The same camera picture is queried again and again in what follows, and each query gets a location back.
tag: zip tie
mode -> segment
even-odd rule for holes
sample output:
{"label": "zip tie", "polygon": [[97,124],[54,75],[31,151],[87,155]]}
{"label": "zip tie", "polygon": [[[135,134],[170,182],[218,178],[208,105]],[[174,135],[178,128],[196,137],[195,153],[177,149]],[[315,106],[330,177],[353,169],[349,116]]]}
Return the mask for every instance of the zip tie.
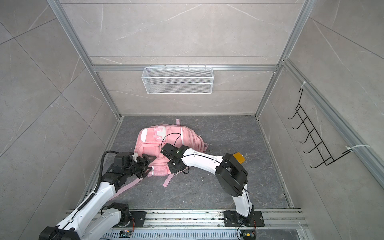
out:
{"label": "zip tie", "polygon": [[358,144],[358,145],[355,145],[353,147],[347,147],[347,150],[351,150],[352,148],[355,148],[355,147],[371,147],[370,145],[366,145],[366,144]]}
{"label": "zip tie", "polygon": [[300,88],[303,88],[304,84],[306,83],[310,83],[310,82],[304,81]]}

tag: yellow sponge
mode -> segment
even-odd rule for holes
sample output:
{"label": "yellow sponge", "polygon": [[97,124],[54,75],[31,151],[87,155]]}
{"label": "yellow sponge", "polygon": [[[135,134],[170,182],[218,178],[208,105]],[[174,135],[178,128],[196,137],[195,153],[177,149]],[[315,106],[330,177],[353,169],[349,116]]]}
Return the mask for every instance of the yellow sponge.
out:
{"label": "yellow sponge", "polygon": [[235,153],[233,156],[236,158],[236,160],[237,160],[240,164],[242,164],[243,162],[245,162],[245,158],[243,157],[243,155],[241,155],[241,153],[237,152],[237,153]]}

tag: black wire rack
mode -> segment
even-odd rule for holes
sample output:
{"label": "black wire rack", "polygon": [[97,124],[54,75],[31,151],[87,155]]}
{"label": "black wire rack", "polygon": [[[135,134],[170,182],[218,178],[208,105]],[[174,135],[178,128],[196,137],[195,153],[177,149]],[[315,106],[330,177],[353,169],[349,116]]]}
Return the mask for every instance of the black wire rack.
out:
{"label": "black wire rack", "polygon": [[[300,143],[302,143],[302,144],[306,143],[307,140],[308,140],[308,138],[311,137],[311,140],[312,140],[313,144],[315,145],[314,148],[312,148],[309,152],[304,152],[304,151],[303,151],[303,153],[307,153],[307,154],[308,154],[308,153],[312,152],[313,150],[317,149],[317,151],[319,152],[319,154],[320,154],[320,156],[321,156],[321,159],[323,160],[323,161],[322,161],[319,165],[317,165],[316,167],[312,167],[312,166],[310,166],[310,167],[311,167],[311,168],[317,168],[317,167],[319,167],[319,166],[322,165],[322,164],[325,164],[325,165],[328,166],[329,164],[331,164],[331,163],[333,163],[333,162],[336,162],[338,159],[340,159],[340,158],[344,157],[345,155],[347,155],[348,153],[352,152],[352,149],[348,149],[347,151],[343,152],[343,153],[341,154],[340,157],[338,157],[338,158],[336,158],[336,159],[332,156],[332,154],[329,152],[329,150],[328,150],[328,148],[327,148],[327,145],[325,144],[325,142],[324,142],[323,139],[321,138],[320,134],[317,132],[316,128],[314,127],[314,125],[313,125],[312,121],[310,120],[310,118],[308,117],[307,113],[304,111],[304,109],[303,109],[302,106],[300,105],[301,96],[303,95],[303,89],[302,89],[302,88],[300,88],[300,90],[299,90],[299,94],[300,94],[300,98],[299,98],[299,103],[297,104],[297,106],[296,106],[296,108],[295,108],[296,112],[295,112],[295,114],[293,115],[293,117],[288,118],[288,119],[289,119],[289,120],[293,119],[293,118],[296,116],[296,114],[297,114],[297,115],[300,117],[300,119],[301,119],[301,123],[300,123],[300,125],[299,125],[297,128],[294,128],[294,127],[293,127],[293,129],[296,130],[296,129],[300,128],[301,125],[304,125],[305,129],[306,129],[307,132],[308,132],[308,135],[307,135],[305,141],[304,141],[304,142],[301,142],[301,141],[300,141]],[[304,116],[301,116],[301,115],[300,115],[300,113],[299,113],[299,110],[300,110],[300,109],[303,111]],[[310,122],[310,124],[308,124],[308,126],[307,126],[307,124],[305,124],[305,122],[304,122],[304,121],[307,120],[307,119],[308,119],[308,121]],[[318,136],[319,139],[320,139],[320,142],[319,142],[319,143],[316,143],[316,142],[315,142],[315,140],[314,140],[314,136],[315,136],[315,135],[313,135],[313,134],[317,134],[317,136]],[[325,149],[327,150],[327,152],[328,152],[328,154],[329,154],[329,156],[330,156],[329,158],[325,159],[324,156],[323,156],[323,154],[322,154],[321,151],[319,150],[319,146],[321,146],[321,145],[323,145],[323,146],[325,147]]]}

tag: white wire basket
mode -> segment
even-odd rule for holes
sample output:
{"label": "white wire basket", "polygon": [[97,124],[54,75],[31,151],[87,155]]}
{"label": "white wire basket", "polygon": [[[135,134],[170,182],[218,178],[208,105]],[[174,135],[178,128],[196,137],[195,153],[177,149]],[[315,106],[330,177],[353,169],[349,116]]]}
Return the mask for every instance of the white wire basket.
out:
{"label": "white wire basket", "polygon": [[141,76],[148,94],[212,93],[211,67],[146,67]]}

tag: backpack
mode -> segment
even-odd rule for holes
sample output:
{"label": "backpack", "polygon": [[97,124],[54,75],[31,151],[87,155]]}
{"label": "backpack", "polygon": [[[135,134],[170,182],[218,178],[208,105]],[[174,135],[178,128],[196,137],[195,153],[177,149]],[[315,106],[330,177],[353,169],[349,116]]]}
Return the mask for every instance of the backpack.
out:
{"label": "backpack", "polygon": [[[139,156],[147,154],[156,157],[156,159],[149,164],[149,167],[152,167],[152,171],[147,177],[169,175],[163,184],[164,187],[168,186],[169,181],[174,176],[168,168],[167,163],[169,159],[160,153],[161,148],[166,143],[170,143],[175,147],[181,147],[182,145],[188,146],[198,152],[205,152],[208,148],[208,144],[205,143],[195,131],[188,127],[180,126],[180,119],[176,120],[176,125],[161,124],[142,129],[137,137],[134,152],[138,153]],[[142,179],[143,178],[137,178],[128,185],[120,188],[112,198],[133,187]]]}

